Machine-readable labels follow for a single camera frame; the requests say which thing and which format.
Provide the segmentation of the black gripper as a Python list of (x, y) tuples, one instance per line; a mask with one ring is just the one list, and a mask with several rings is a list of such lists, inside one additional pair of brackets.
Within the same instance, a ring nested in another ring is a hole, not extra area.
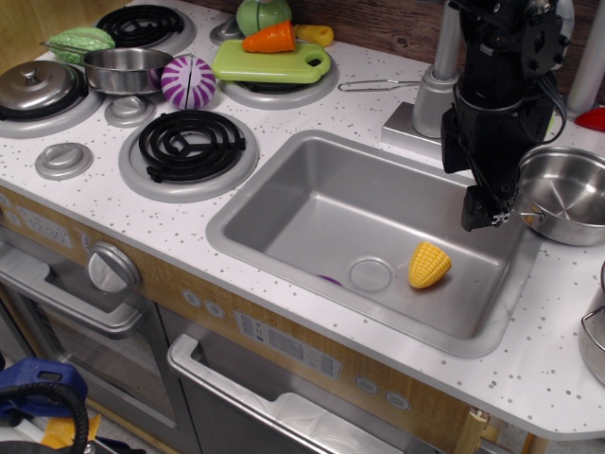
[(455, 98), (441, 120), (441, 159), (445, 172), (470, 170), (475, 178), (463, 202), (465, 231), (509, 221), (520, 161), (543, 143), (553, 113), (545, 96), (495, 110)]

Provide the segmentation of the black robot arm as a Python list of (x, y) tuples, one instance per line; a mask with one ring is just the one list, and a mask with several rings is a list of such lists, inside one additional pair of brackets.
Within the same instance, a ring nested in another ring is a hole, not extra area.
[(553, 115), (566, 116), (554, 70), (575, 24), (570, 1), (457, 1), (466, 57), (454, 103), (441, 120), (447, 173), (472, 172), (461, 215), (464, 230), (508, 220), (518, 167), (548, 144)]

